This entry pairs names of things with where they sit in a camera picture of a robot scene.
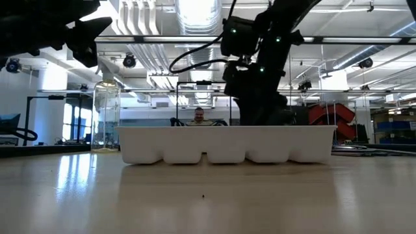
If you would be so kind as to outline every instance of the white column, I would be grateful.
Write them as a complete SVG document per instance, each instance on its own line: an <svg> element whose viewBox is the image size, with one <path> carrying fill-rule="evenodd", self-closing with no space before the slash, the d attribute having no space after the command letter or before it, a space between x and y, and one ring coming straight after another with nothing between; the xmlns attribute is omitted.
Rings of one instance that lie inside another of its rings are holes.
<svg viewBox="0 0 416 234"><path fill-rule="evenodd" d="M322 90L348 90L349 89L348 83L346 81L346 72L344 70L333 71L329 73L328 75L331 75L331 77L320 78L320 89ZM322 94L321 100L327 101L328 103L332 103L336 101L344 105L347 105L346 101L348 101L348 94L347 93Z"/></svg>
<svg viewBox="0 0 416 234"><path fill-rule="evenodd" d="M38 89L65 90L68 84L68 74L62 68L49 67L39 71ZM38 94L38 96L65 95L65 94ZM35 108L34 131L38 133L37 144L43 142L48 146L55 144L55 139L62 138L64 123L64 100L34 99L32 108Z"/></svg>

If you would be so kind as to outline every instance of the window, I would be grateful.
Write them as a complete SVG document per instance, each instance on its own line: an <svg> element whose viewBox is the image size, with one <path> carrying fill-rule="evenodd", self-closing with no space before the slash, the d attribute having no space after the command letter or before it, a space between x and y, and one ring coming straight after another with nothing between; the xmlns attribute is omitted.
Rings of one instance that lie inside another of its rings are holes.
<svg viewBox="0 0 416 234"><path fill-rule="evenodd" d="M62 137L66 140L71 139L71 124L72 124L72 110L70 104L65 104L64 107L64 127L62 128Z"/></svg>
<svg viewBox="0 0 416 234"><path fill-rule="evenodd" d="M65 104L64 108L64 126L62 128L62 137L66 140L76 140L78 135L78 117L79 107ZM91 133L92 111L81 109L81 131L80 138L85 138Z"/></svg>

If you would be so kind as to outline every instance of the security camera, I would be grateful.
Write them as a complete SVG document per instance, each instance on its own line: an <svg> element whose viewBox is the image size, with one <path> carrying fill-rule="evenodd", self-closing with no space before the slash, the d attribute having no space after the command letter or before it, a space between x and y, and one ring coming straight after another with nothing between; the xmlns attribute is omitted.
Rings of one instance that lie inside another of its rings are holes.
<svg viewBox="0 0 416 234"><path fill-rule="evenodd" d="M6 71L10 73L19 73L21 71L21 64L18 58L11 58L6 65Z"/></svg>
<svg viewBox="0 0 416 234"><path fill-rule="evenodd" d="M88 85L87 84L81 84L81 87L79 88L79 90L86 92L88 91Z"/></svg>
<svg viewBox="0 0 416 234"><path fill-rule="evenodd" d="M135 56L132 54L126 54L125 59L123 61L123 65L126 68L134 68L136 66L136 59Z"/></svg>
<svg viewBox="0 0 416 234"><path fill-rule="evenodd" d="M306 80L306 81L302 81L299 84L298 90L308 90L310 88L312 88L312 83L311 83L311 81Z"/></svg>
<svg viewBox="0 0 416 234"><path fill-rule="evenodd" d="M365 59L365 60L361 61L361 62L358 64L358 66L359 66L359 68L361 68L361 69L363 69L363 68L371 68L371 67L372 67L372 64L373 64L372 59L371 59L371 58L367 58L367 59Z"/></svg>
<svg viewBox="0 0 416 234"><path fill-rule="evenodd" d="M370 87L368 85L363 85L360 88L361 90L370 90Z"/></svg>

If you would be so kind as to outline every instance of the wooden table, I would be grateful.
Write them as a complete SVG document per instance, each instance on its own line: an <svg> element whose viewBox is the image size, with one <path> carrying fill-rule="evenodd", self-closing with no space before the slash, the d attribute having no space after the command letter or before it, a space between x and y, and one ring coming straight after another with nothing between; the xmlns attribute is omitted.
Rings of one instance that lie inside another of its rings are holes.
<svg viewBox="0 0 416 234"><path fill-rule="evenodd" d="M0 160L1 233L414 233L416 158L129 166L118 154Z"/></svg>

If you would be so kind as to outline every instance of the white plastic tray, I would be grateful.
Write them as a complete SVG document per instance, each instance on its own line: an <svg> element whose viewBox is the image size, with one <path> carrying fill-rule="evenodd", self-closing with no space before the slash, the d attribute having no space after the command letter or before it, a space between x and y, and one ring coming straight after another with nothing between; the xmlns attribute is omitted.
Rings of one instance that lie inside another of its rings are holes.
<svg viewBox="0 0 416 234"><path fill-rule="evenodd" d="M119 127L122 157L129 164L325 163L336 126Z"/></svg>

